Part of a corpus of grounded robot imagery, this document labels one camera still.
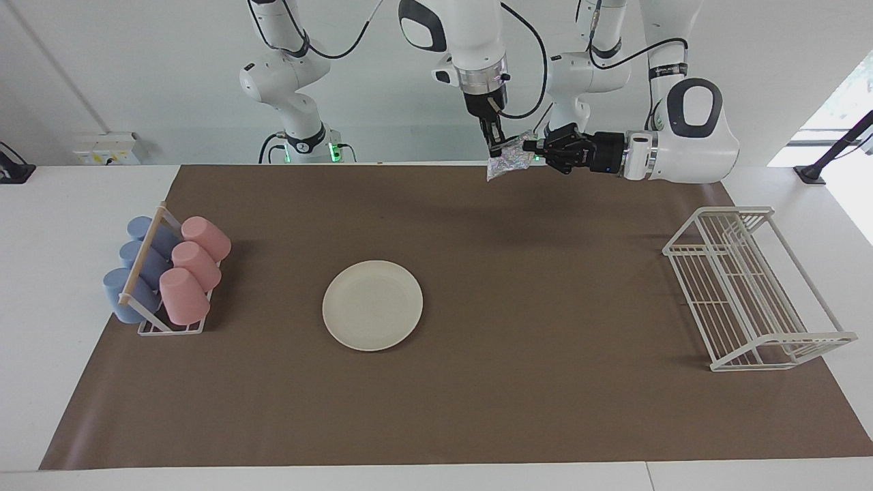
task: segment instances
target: black cable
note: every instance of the black cable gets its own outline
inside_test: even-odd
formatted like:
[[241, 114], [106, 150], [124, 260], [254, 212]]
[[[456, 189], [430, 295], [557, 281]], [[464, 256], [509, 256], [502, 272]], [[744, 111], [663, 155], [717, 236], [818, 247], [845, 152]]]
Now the black cable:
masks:
[[[597, 5], [595, 6], [595, 18], [600, 18], [600, 11], [601, 11], [602, 5], [603, 5], [603, 0], [597, 0]], [[595, 56], [594, 56], [594, 50], [591, 49], [592, 47], [594, 47], [596, 29], [597, 29], [597, 23], [593, 23], [591, 25], [591, 32], [588, 34], [588, 57], [591, 59], [592, 65], [594, 65], [597, 68], [600, 68], [601, 70], [609, 70], [610, 68], [615, 68], [617, 66], [624, 65], [625, 63], [640, 56], [641, 54], [644, 54], [646, 52], [654, 50], [657, 47], [667, 45], [668, 43], [682, 43], [682, 46], [684, 46], [685, 50], [688, 49], [688, 41], [686, 41], [685, 39], [683, 39], [683, 38], [667, 38], [667, 39], [663, 39], [661, 41], [658, 41], [657, 43], [655, 43], [653, 45], [647, 46], [647, 47], [643, 48], [642, 50], [635, 52], [634, 54], [628, 56], [627, 58], [613, 63], [612, 65], [601, 66], [601, 65], [597, 65], [597, 61], [595, 60]]]
[[22, 157], [22, 156], [21, 156], [17, 151], [15, 151], [14, 148], [10, 147], [10, 146], [7, 145], [5, 142], [0, 142], [0, 145], [3, 145], [4, 147], [6, 147], [10, 152], [12, 152], [12, 154], [13, 154], [14, 156], [18, 157], [18, 160], [20, 160], [22, 164], [24, 164], [24, 165], [28, 165], [28, 163], [27, 163], [27, 161], [24, 159], [24, 157]]
[[543, 120], [546, 119], [546, 114], [548, 114], [549, 110], [552, 109], [552, 106], [554, 106], [554, 102], [552, 102], [551, 104], [548, 105], [548, 107], [546, 107], [546, 110], [543, 111], [543, 115], [540, 116], [540, 120], [537, 121], [536, 126], [533, 127], [533, 134], [534, 135], [537, 134], [537, 130], [540, 128], [540, 125], [543, 123]]
[[531, 114], [537, 112], [537, 109], [539, 109], [543, 103], [543, 98], [546, 96], [546, 83], [548, 82], [548, 55], [546, 55], [546, 45], [543, 44], [543, 39], [540, 37], [540, 34], [537, 32], [537, 30], [531, 25], [531, 23], [527, 22], [524, 17], [520, 16], [520, 14], [513, 10], [512, 7], [503, 2], [500, 3], [500, 6], [503, 7], [503, 10], [506, 10], [513, 17], [517, 18], [519, 22], [524, 24], [525, 27], [530, 30], [533, 36], [537, 38], [537, 43], [540, 45], [540, 52], [542, 52], [543, 56], [543, 84], [542, 88], [540, 89], [540, 97], [537, 99], [537, 103], [535, 106], [533, 106], [533, 109], [527, 111], [524, 114], [506, 114], [503, 112], [498, 112], [498, 114], [500, 114], [501, 116], [511, 120], [523, 120], [527, 116], [530, 116]]
[[272, 133], [270, 136], [267, 136], [266, 140], [264, 140], [264, 144], [261, 145], [261, 153], [258, 155], [258, 163], [264, 163], [264, 153], [267, 151], [267, 145], [269, 145], [274, 138], [279, 138], [279, 133]]
[[682, 43], [682, 45], [685, 47], [685, 49], [686, 50], [688, 49], [688, 41], [686, 41], [682, 38], [668, 38], [668, 39], [664, 39], [662, 41], [658, 41], [657, 43], [655, 43], [651, 46], [647, 46], [647, 47], [643, 48], [642, 50], [635, 52], [634, 54], [628, 56], [626, 59], [623, 59], [622, 61], [615, 62], [612, 65], [605, 65], [605, 66], [597, 65], [597, 62], [595, 61], [595, 56], [591, 52], [590, 49], [588, 50], [588, 57], [591, 58], [591, 63], [594, 64], [594, 66], [596, 66], [597, 68], [600, 68], [601, 70], [608, 70], [610, 68], [615, 68], [619, 65], [624, 65], [625, 63], [640, 56], [641, 54], [644, 54], [646, 52], [650, 52], [651, 50], [654, 50], [655, 48], [663, 46], [663, 45], [667, 45], [668, 43]]
[[272, 163], [272, 151], [275, 149], [285, 149], [285, 145], [273, 145], [270, 147], [270, 150], [267, 151], [267, 163]]
[[344, 52], [342, 52], [340, 54], [325, 54], [323, 52], [320, 52], [318, 50], [318, 48], [316, 48], [315, 46], [313, 46], [313, 52], [315, 54], [321, 56], [322, 58], [327, 58], [327, 59], [345, 58], [349, 53], [354, 51], [354, 48], [358, 47], [358, 44], [361, 42], [361, 39], [364, 38], [364, 32], [367, 32], [367, 28], [369, 26], [370, 26], [370, 21], [365, 22], [364, 27], [361, 28], [361, 32], [358, 34], [358, 38], [354, 41], [354, 43], [352, 43], [351, 46], [348, 47], [347, 50], [345, 50]]
[[294, 24], [294, 30], [297, 31], [298, 36], [300, 36], [301, 38], [304, 39], [306, 49], [313, 50], [313, 52], [315, 54], [321, 56], [322, 58], [340, 59], [340, 58], [345, 58], [346, 56], [348, 56], [348, 54], [350, 54], [352, 51], [354, 51], [354, 48], [358, 47], [358, 44], [361, 43], [361, 40], [364, 38], [364, 33], [367, 32], [367, 28], [370, 26], [370, 19], [373, 18], [376, 11], [379, 10], [379, 7], [382, 6], [382, 1], [380, 1], [373, 9], [373, 13], [370, 14], [370, 19], [368, 19], [367, 22], [364, 23], [364, 26], [361, 28], [361, 32], [358, 34], [358, 38], [354, 41], [354, 43], [352, 43], [351, 46], [349, 46], [349, 48], [347, 50], [345, 50], [344, 52], [342, 52], [340, 54], [325, 54], [324, 52], [319, 51], [319, 49], [316, 48], [315, 46], [310, 45], [309, 44], [309, 35], [306, 34], [305, 30], [300, 29], [300, 26], [297, 24], [297, 19], [295, 19], [294, 15], [291, 13], [291, 8], [288, 6], [287, 0], [282, 0], [282, 4], [285, 6], [285, 11], [288, 12], [288, 17], [291, 18], [291, 23]]
[[858, 143], [857, 147], [854, 147], [852, 150], [849, 150], [848, 152], [842, 154], [841, 156], [834, 157], [834, 159], [831, 162], [833, 162], [834, 160], [837, 160], [837, 159], [841, 159], [845, 156], [850, 156], [850, 155], [854, 154], [856, 151], [858, 151], [859, 148], [861, 148], [862, 146], [867, 144], [867, 142], [870, 141], [870, 138], [873, 138], [873, 133], [871, 133], [867, 138], [864, 138], [863, 142]]
[[339, 145], [337, 145], [337, 147], [340, 148], [340, 149], [349, 149], [349, 150], [352, 150], [352, 158], [354, 159], [355, 162], [358, 162], [358, 155], [354, 153], [354, 147], [353, 147], [353, 146], [349, 145], [348, 143], [340, 143]]
[[[649, 68], [649, 71], [651, 71], [652, 65], [649, 62], [649, 59], [646, 59], [646, 67]], [[651, 80], [649, 80], [649, 114], [646, 115], [646, 124], [643, 125], [643, 129], [649, 130], [649, 124], [650, 124], [651, 119], [652, 119], [652, 113], [654, 113], [654, 112], [655, 112], [655, 98], [654, 98], [654, 95], [652, 94]]]

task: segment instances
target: cup rack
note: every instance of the cup rack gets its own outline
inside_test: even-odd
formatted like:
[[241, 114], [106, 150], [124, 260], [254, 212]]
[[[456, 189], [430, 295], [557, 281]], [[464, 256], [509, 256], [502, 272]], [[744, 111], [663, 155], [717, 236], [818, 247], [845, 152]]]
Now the cup rack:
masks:
[[[127, 282], [124, 284], [124, 289], [119, 294], [118, 303], [119, 305], [129, 305], [135, 311], [139, 312], [140, 315], [145, 317], [145, 321], [140, 322], [139, 328], [137, 329], [137, 334], [139, 335], [189, 335], [189, 334], [200, 334], [203, 332], [203, 326], [206, 323], [206, 317], [203, 317], [201, 321], [190, 324], [188, 326], [176, 326], [172, 322], [165, 322], [160, 319], [156, 314], [152, 314], [145, 307], [142, 306], [133, 296], [134, 285], [136, 284], [136, 279], [140, 275], [140, 271], [142, 270], [142, 265], [146, 260], [146, 251], [152, 245], [152, 241], [155, 239], [155, 234], [158, 231], [158, 227], [161, 226], [161, 223], [166, 223], [170, 230], [178, 236], [182, 237], [182, 224], [179, 223], [172, 213], [167, 210], [167, 202], [161, 201], [161, 204], [158, 205], [157, 210], [155, 210], [155, 215], [152, 217], [152, 223], [148, 227], [146, 231], [146, 236], [142, 239], [142, 246], [140, 247], [140, 251], [136, 254], [136, 259], [134, 260], [134, 265], [130, 268], [130, 274], [127, 276]], [[221, 267], [221, 261], [217, 262], [217, 265]], [[212, 301], [212, 292], [210, 290], [206, 293], [206, 299], [210, 302]], [[160, 313], [161, 306], [163, 302], [158, 307], [158, 312]]]

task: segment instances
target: green indicator light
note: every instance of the green indicator light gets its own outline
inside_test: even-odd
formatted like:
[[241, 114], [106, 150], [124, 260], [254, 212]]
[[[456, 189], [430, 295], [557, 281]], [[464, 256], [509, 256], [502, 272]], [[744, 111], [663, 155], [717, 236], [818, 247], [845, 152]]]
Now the green indicator light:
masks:
[[330, 148], [331, 160], [333, 160], [334, 162], [339, 162], [340, 160], [342, 160], [342, 153], [336, 145], [334, 145], [333, 143], [328, 143], [327, 146]]

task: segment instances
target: dish rack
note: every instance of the dish rack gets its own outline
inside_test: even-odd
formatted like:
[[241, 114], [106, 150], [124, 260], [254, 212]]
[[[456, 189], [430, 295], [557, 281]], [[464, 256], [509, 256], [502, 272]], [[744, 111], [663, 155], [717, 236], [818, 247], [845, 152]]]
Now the dish rack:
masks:
[[[786, 370], [857, 339], [845, 332], [771, 219], [769, 207], [705, 207], [663, 249], [712, 371]], [[810, 333], [753, 234], [769, 225], [836, 332]]]

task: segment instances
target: blue cup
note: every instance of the blue cup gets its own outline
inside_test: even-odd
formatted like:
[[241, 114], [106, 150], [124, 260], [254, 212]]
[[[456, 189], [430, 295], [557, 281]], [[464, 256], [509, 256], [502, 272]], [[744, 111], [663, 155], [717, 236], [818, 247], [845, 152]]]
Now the blue cup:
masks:
[[[127, 235], [133, 240], [143, 240], [151, 224], [152, 219], [149, 217], [134, 218], [127, 223]], [[160, 224], [155, 239], [152, 240], [152, 249], [155, 249], [164, 259], [169, 260], [173, 255], [173, 247], [176, 247], [180, 242], [182, 240], [173, 231], [164, 224]]]
[[[133, 240], [123, 245], [121, 250], [118, 251], [121, 265], [127, 269], [133, 269], [134, 261], [136, 261], [136, 254], [139, 253], [141, 247], [141, 240]], [[167, 260], [164, 259], [155, 249], [149, 247], [146, 251], [146, 260], [142, 263], [140, 278], [143, 278], [146, 281], [148, 287], [157, 290], [158, 285], [160, 285], [161, 275], [169, 270], [169, 268], [170, 264]]]
[[[109, 304], [112, 305], [112, 310], [119, 321], [125, 324], [138, 324], [145, 321], [145, 318], [135, 311], [129, 305], [121, 306], [118, 304], [118, 295], [124, 291], [124, 283], [130, 274], [130, 269], [120, 267], [114, 269], [103, 277], [103, 291], [106, 292]], [[142, 278], [137, 278], [134, 284], [133, 297], [142, 304], [149, 312], [154, 314], [161, 305], [158, 300], [158, 295], [153, 292]]]

